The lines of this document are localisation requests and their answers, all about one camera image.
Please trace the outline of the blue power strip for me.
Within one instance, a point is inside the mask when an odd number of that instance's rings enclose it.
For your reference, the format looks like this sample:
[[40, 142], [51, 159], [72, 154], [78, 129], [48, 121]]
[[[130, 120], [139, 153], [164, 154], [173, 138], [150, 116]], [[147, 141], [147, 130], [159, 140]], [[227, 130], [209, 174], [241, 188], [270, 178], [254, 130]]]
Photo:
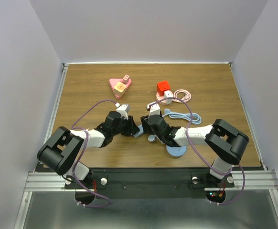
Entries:
[[[162, 115], [163, 117], [165, 116], [168, 116], [169, 118], [171, 119], [183, 119], [183, 120], [187, 120], [187, 121], [190, 121], [191, 119], [191, 114], [190, 113], [178, 113], [178, 112], [173, 112], [171, 111], [169, 108], [165, 108], [164, 109], [164, 114]], [[144, 119], [148, 117], [147, 115], [146, 116], [142, 116], [140, 118], [141, 120], [141, 125], [138, 126], [139, 128], [139, 131], [134, 134], [134, 137], [137, 138], [141, 135], [144, 134], [144, 130], [143, 130], [143, 122], [144, 122]], [[202, 123], [202, 118], [197, 114], [197, 113], [193, 113], [192, 114], [192, 124], [193, 125], [199, 125]]]

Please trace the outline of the blue round socket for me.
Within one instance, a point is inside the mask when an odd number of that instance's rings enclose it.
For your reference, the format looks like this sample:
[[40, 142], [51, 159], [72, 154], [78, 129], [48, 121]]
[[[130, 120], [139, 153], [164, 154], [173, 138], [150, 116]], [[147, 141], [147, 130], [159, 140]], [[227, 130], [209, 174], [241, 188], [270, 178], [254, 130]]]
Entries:
[[[156, 135], [149, 135], [148, 136], [148, 141], [153, 143], [156, 140], [160, 141], [162, 144], [164, 144]], [[166, 151], [169, 155], [173, 156], [173, 157], [181, 157], [182, 155], [185, 154], [186, 150], [187, 150], [187, 146], [182, 146], [182, 147], [171, 147], [168, 145], [166, 146]]]

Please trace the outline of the pink triangular socket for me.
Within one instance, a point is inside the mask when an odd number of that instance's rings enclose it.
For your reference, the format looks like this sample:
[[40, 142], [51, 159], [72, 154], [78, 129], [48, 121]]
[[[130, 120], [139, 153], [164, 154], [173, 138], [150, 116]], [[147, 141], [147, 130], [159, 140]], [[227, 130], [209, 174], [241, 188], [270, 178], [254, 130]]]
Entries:
[[128, 90], [132, 83], [131, 79], [128, 79], [127, 83], [123, 83], [123, 79], [117, 79], [117, 78], [111, 78], [109, 79], [110, 87], [113, 91], [114, 96], [117, 99], [121, 99], [121, 97], [124, 95], [124, 93]]

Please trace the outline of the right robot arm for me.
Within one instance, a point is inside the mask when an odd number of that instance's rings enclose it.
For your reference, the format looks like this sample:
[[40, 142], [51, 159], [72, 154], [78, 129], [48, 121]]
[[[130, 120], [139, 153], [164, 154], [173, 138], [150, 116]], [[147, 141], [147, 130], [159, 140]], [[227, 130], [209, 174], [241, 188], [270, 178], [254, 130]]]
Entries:
[[208, 145], [217, 154], [213, 164], [207, 165], [210, 171], [206, 174], [206, 181], [211, 186], [220, 184], [232, 167], [239, 165], [249, 143], [246, 134], [222, 119], [217, 119], [211, 125], [195, 128], [170, 126], [159, 114], [142, 116], [140, 119], [145, 134], [155, 135], [169, 147], [190, 145], [205, 164], [208, 163], [195, 146]]

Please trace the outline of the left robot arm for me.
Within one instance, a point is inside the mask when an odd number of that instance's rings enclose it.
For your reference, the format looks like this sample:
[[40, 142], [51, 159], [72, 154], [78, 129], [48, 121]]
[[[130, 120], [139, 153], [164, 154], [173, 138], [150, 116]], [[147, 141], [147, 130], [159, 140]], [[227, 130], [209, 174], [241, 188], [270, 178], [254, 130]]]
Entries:
[[88, 167], [80, 162], [79, 151], [86, 148], [101, 148], [112, 142], [116, 135], [135, 136], [140, 132], [133, 117], [126, 112], [111, 111], [104, 122], [92, 130], [69, 130], [59, 127], [37, 153], [38, 161], [58, 175], [76, 177], [76, 183], [87, 188], [92, 184]]

